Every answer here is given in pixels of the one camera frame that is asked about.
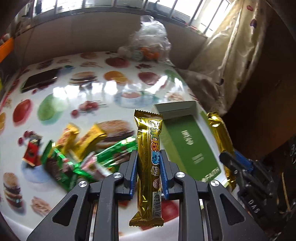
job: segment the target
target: curtain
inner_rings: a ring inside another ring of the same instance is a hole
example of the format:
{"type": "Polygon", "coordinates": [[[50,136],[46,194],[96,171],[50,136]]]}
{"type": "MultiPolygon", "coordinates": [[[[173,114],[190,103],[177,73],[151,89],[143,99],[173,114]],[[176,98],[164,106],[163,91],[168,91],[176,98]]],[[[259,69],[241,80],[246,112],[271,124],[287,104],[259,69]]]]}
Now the curtain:
{"type": "Polygon", "coordinates": [[[206,111],[224,115],[260,56],[271,8],[264,0],[234,0],[188,70],[178,70],[206,111]]]}

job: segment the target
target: clear plastic bag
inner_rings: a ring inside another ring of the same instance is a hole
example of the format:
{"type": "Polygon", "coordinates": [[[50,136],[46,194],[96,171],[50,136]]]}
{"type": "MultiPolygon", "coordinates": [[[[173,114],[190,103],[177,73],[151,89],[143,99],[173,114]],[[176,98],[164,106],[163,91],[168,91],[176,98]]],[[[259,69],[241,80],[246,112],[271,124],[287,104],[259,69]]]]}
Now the clear plastic bag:
{"type": "Polygon", "coordinates": [[[135,61],[154,60],[173,65],[169,59],[170,47],[164,25],[145,15],[141,16],[140,30],[130,36],[128,45],[118,49],[118,54],[135,61]]]}

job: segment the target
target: gold snack wrapper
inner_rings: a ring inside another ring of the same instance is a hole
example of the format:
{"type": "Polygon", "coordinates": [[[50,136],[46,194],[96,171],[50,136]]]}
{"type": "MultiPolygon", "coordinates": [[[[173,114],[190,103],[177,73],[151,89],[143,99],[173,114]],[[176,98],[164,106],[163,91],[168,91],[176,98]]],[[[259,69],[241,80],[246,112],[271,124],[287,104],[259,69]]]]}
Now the gold snack wrapper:
{"type": "Polygon", "coordinates": [[[162,226],[160,139],[162,115],[136,110],[138,126],[138,212],[130,226],[162,226]]]}
{"type": "Polygon", "coordinates": [[[81,162],[90,152],[95,150],[96,143],[106,136],[107,134],[99,128],[98,124],[94,124],[70,150],[70,154],[77,162],[81,162]]]}
{"type": "Polygon", "coordinates": [[[59,149],[60,152],[65,155],[67,151],[72,147],[76,136],[79,134],[79,128],[73,123],[69,123],[63,130],[61,137],[55,143],[55,148],[59,149]]]}
{"type": "MultiPolygon", "coordinates": [[[[227,151],[234,156],[234,148],[232,145],[232,141],[230,139],[226,125],[222,118],[217,114],[217,112],[210,112],[207,114],[207,116],[209,125],[213,130],[214,137],[216,139],[220,152],[227,151]]],[[[233,190],[236,185],[235,176],[226,166],[224,166],[224,170],[226,178],[233,190]]]]}

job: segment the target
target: smartphone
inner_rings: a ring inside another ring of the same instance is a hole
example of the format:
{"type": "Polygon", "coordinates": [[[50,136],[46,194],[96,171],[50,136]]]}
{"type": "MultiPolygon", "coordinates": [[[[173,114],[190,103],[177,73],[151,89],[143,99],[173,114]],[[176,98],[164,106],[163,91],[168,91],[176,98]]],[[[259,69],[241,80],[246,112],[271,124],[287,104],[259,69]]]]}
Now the smartphone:
{"type": "Polygon", "coordinates": [[[39,88],[45,85],[51,85],[56,82],[61,68],[47,70],[45,72],[30,76],[22,85],[21,92],[39,88]]]}

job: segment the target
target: window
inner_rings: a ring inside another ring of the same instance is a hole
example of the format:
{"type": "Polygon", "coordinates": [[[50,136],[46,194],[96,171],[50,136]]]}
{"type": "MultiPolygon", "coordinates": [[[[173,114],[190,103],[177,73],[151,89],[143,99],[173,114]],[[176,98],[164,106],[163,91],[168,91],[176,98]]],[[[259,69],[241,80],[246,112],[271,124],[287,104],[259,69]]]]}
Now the window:
{"type": "Polygon", "coordinates": [[[139,10],[140,14],[153,12],[178,21],[184,26],[192,26],[207,36],[219,26],[225,12],[230,8],[233,0],[35,0],[33,17],[38,15],[54,15],[76,10],[83,12],[85,8],[109,7],[106,11],[129,12],[128,9],[139,10]]]}

